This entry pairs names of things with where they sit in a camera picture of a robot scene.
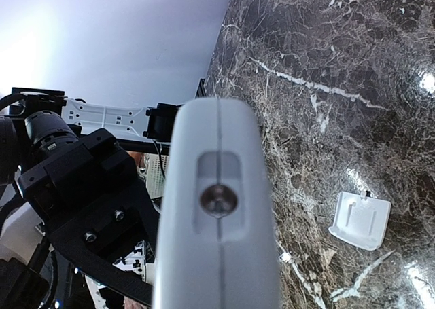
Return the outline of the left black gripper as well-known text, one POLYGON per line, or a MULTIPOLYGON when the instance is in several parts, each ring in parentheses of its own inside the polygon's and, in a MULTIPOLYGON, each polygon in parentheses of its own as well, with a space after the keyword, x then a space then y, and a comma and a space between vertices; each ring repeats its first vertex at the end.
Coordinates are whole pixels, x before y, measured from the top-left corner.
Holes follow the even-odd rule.
POLYGON ((26 171, 18 186, 46 221, 46 235, 65 259, 113 291, 149 306, 151 284, 114 266, 142 240, 156 248, 159 214, 144 182, 136 178, 133 158, 100 128, 26 171))

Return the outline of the white remote control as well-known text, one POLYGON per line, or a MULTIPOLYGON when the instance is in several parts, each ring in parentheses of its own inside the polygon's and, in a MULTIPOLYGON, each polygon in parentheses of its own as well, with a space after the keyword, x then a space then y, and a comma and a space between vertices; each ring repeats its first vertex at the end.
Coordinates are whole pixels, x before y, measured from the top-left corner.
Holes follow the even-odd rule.
POLYGON ((279 263, 257 119, 198 98, 175 118, 158 228, 154 308, 278 308, 279 263))

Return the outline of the white battery cover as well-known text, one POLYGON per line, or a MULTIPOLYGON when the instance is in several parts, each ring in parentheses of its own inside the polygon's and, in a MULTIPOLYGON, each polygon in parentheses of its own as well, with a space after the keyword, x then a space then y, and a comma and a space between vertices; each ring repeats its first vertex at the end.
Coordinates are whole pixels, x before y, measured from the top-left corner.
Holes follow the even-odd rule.
POLYGON ((374 251, 383 243, 391 207, 391 202, 372 198, 369 192, 341 192, 328 231, 343 242, 374 251))

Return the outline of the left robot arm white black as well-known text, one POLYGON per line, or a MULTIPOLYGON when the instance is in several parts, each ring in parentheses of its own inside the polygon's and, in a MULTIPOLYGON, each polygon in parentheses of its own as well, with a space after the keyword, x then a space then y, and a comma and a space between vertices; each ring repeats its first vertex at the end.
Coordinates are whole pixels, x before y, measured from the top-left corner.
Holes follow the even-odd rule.
POLYGON ((47 258, 64 257, 111 290, 151 306, 153 280, 116 266, 140 242, 155 253, 159 209, 132 151, 143 142, 140 118, 153 109, 108 109, 64 92, 14 88, 1 100, 1 307, 37 308, 57 279, 41 276, 47 258))

